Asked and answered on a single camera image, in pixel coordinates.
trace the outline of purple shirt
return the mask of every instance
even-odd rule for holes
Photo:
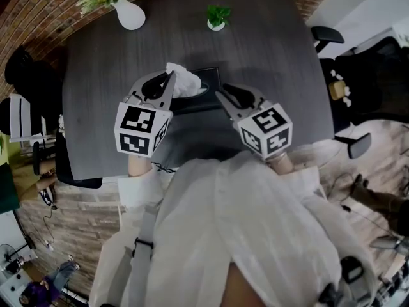
[[[51,302],[59,297],[59,291],[55,288],[52,281],[48,277],[44,277],[43,280],[49,284],[48,290],[38,282],[31,282],[27,286],[27,289],[30,288],[31,293],[36,297],[36,307],[49,307]]]

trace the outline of brick wall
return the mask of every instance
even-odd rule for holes
[[[78,0],[10,0],[0,14],[0,101],[13,92],[4,79],[8,58],[20,45],[35,60],[44,59],[56,66],[61,47],[73,32],[107,13],[99,8],[81,19]],[[295,0],[304,18],[322,0]]]

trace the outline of white plant pot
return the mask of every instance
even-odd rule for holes
[[[129,2],[128,0],[118,0],[117,3],[112,4],[121,25],[129,30],[140,28],[145,23],[145,13],[141,7]]]
[[[212,30],[212,31],[220,31],[221,29],[223,29],[223,27],[226,25],[226,23],[222,23],[219,26],[215,26],[213,27],[213,25],[210,24],[210,21],[207,21],[207,26]]]

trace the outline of table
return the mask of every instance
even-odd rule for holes
[[[292,148],[334,137],[313,39],[293,0],[136,3],[146,13],[141,29],[124,29],[113,11],[69,38],[63,112],[75,179],[127,174],[128,156],[116,151],[114,140],[118,103],[138,78],[168,61],[188,69],[219,67],[223,83],[262,90],[293,120]],[[232,9],[230,25],[220,32],[206,25],[209,4]],[[245,149],[223,110],[175,116],[154,160],[179,166],[211,156],[215,146]]]

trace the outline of wood plank flooring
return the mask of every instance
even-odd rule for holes
[[[370,180],[371,189],[399,194],[403,166],[409,164],[409,157],[399,154],[409,148],[409,131],[400,123],[382,120],[350,127],[343,135],[358,138],[368,132],[372,134],[372,145],[367,153],[354,161],[348,158],[346,146],[336,141],[322,141],[299,147],[290,153],[290,157],[298,168],[319,166],[321,183],[327,193],[340,175],[349,173],[355,177],[362,173]],[[329,200],[339,206],[339,201],[346,196],[345,191],[351,182],[351,176],[341,176]],[[52,243],[54,251],[49,251],[40,243],[43,240],[53,241],[43,223],[43,217],[50,215],[50,208],[38,199],[23,204],[17,214],[24,229],[27,233],[30,232],[36,242],[37,268],[47,274],[66,260],[67,254],[72,254],[80,263],[81,270],[72,278],[69,287],[74,292],[88,296],[101,246],[120,227],[118,189],[115,182],[103,183],[98,190],[80,189],[60,183],[55,189],[59,209],[52,213],[51,219],[45,219],[55,238]],[[387,222],[381,215],[351,198],[344,203],[379,226],[387,228]],[[369,244],[377,236],[385,235],[382,229],[361,215],[354,212],[348,214],[341,208],[340,212],[345,214],[365,244]],[[379,249],[371,249],[371,252],[377,273],[381,275],[387,272],[395,259],[395,252]]]

